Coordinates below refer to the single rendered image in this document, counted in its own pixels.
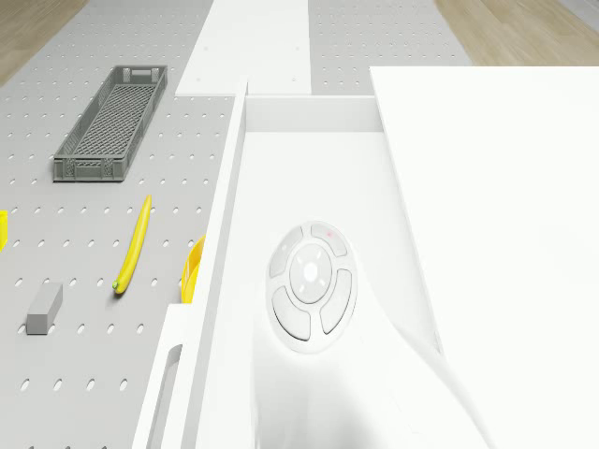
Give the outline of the banana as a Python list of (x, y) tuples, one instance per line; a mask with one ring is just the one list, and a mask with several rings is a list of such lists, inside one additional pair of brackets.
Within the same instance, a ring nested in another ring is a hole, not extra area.
[(140, 210), (139, 218), (122, 268), (118, 277), (112, 283), (112, 288), (116, 295), (123, 294), (131, 282), (150, 220), (151, 208), (152, 196), (147, 195)]

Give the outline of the grey cube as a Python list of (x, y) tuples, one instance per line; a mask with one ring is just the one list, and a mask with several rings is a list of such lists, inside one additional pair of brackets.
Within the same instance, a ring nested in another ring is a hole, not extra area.
[(27, 313), (27, 334), (47, 335), (62, 302), (63, 285), (60, 282), (43, 283)]

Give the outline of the white board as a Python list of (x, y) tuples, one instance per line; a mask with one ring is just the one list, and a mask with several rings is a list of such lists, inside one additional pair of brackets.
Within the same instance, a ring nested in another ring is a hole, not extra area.
[(177, 96), (310, 94), (308, 0), (213, 0)]

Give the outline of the white cabinet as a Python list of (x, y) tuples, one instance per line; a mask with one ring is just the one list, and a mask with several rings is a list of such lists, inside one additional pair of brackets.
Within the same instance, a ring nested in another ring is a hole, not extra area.
[(375, 67), (446, 358), (501, 449), (599, 449), (599, 66)]

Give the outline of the yellow bowl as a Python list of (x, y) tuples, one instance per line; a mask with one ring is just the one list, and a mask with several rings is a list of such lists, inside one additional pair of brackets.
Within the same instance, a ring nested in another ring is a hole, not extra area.
[(195, 285), (199, 271), (201, 256), (206, 236), (202, 236), (193, 246), (185, 261), (182, 273), (181, 298), (182, 303), (193, 302)]

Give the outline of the dark grey basket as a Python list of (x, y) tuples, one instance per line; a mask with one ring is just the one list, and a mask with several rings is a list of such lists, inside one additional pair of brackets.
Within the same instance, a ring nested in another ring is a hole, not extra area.
[(123, 181), (168, 84), (165, 65), (117, 65), (53, 156), (58, 181)]

